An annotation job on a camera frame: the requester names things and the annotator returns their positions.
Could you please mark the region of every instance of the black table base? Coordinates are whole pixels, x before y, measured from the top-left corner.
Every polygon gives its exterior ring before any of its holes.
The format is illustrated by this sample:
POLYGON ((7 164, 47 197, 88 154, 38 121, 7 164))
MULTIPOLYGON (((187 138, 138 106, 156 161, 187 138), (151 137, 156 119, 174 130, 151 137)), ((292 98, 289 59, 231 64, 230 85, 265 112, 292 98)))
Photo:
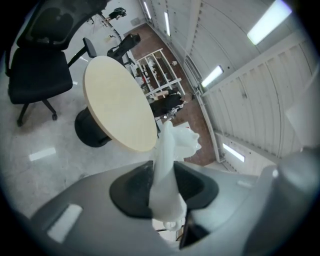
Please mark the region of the black table base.
POLYGON ((76 116, 74 128, 79 139, 93 148, 102 147, 112 140, 99 127, 87 107, 76 116))

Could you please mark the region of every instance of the glossy floor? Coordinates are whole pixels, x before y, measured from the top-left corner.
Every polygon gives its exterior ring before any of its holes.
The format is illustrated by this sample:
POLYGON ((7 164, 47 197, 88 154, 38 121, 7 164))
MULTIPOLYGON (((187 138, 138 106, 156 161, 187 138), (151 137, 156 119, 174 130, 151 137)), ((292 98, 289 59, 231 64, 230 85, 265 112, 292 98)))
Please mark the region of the glossy floor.
MULTIPOLYGON (((112 31, 98 20, 86 22, 72 38, 65 51, 66 59, 83 47, 83 37, 89 38, 98 55, 118 44, 112 31)), ((0 169, 2 186, 18 211, 30 217, 40 206, 77 180, 92 174, 115 169, 131 163, 149 160, 153 150, 145 153, 129 151, 114 141, 100 148, 83 144, 77 137, 74 121, 86 107, 82 80, 90 58, 84 54, 70 68, 73 88, 49 99, 57 111, 51 112, 42 102, 29 106, 24 125, 16 120, 22 105, 13 105, 7 94, 9 78, 0 74, 0 169)))

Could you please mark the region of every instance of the ceiling light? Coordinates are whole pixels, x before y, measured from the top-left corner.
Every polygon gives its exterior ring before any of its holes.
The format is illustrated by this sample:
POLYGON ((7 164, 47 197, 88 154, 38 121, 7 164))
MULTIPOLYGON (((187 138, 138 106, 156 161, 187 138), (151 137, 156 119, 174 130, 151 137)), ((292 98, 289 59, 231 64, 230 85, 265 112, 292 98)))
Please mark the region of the ceiling light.
POLYGON ((148 13, 148 17, 151 20, 151 15, 150 15, 150 12, 149 12, 149 9, 148 9, 148 6, 147 6, 146 2, 144 2, 144 6, 145 6, 145 9, 146 9, 146 12, 148 13))
POLYGON ((247 34, 254 45, 259 44, 267 35, 278 27, 292 10, 282 1, 275 0, 247 34))
POLYGON ((223 143, 223 148, 227 151, 229 151, 232 155, 234 155, 236 158, 238 158, 241 162, 245 162, 245 157, 242 154, 239 154, 237 151, 232 149, 231 147, 227 146, 223 143))
POLYGON ((220 76, 224 71, 221 66, 216 66, 216 68, 202 81, 202 86, 206 87, 213 80, 215 80, 218 76, 220 76))
POLYGON ((40 158, 44 158, 44 157, 53 155, 55 153, 56 153, 56 149, 54 147, 50 147, 48 149, 41 150, 37 153, 30 154, 29 159, 30 159, 30 161, 34 161, 34 160, 38 160, 40 158))
POLYGON ((166 25, 166 34, 170 37, 170 26, 169 26, 169 15, 167 12, 164 13, 165 25, 166 25))

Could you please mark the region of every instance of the black clothing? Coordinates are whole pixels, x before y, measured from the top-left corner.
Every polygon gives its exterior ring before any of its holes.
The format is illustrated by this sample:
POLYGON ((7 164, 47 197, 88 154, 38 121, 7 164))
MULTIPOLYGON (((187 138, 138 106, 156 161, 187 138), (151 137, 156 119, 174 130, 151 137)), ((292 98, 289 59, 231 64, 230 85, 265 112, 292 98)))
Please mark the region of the black clothing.
POLYGON ((165 98, 155 100, 150 104, 155 118, 167 114, 170 110, 172 110, 172 108, 175 108, 183 103, 183 100, 181 100, 181 95, 177 94, 177 92, 170 89, 168 92, 169 95, 166 95, 165 98))

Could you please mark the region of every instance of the black office chair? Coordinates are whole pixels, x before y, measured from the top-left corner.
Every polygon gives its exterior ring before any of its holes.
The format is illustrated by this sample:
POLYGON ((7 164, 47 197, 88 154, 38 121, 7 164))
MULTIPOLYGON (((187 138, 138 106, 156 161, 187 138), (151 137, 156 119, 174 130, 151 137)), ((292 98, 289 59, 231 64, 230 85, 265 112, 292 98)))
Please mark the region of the black office chair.
POLYGON ((119 62, 121 65, 125 66, 129 63, 134 62, 129 58, 129 61, 124 63, 122 57, 126 54, 127 51, 131 50, 133 47, 135 47, 137 44, 139 44, 141 41, 139 34, 128 34, 121 43, 119 43, 118 46, 111 48, 107 52, 107 56, 110 58, 115 59, 117 62, 119 62))
POLYGON ((8 94, 13 104, 24 104, 17 125, 31 103, 42 101, 53 113, 49 98, 70 90, 73 81, 69 67, 85 52, 97 56, 91 42, 84 38, 84 47, 67 63, 62 52, 90 17, 106 7, 108 0, 42 0, 36 7, 26 29, 17 40, 11 69, 6 54, 6 74, 10 77, 8 94))

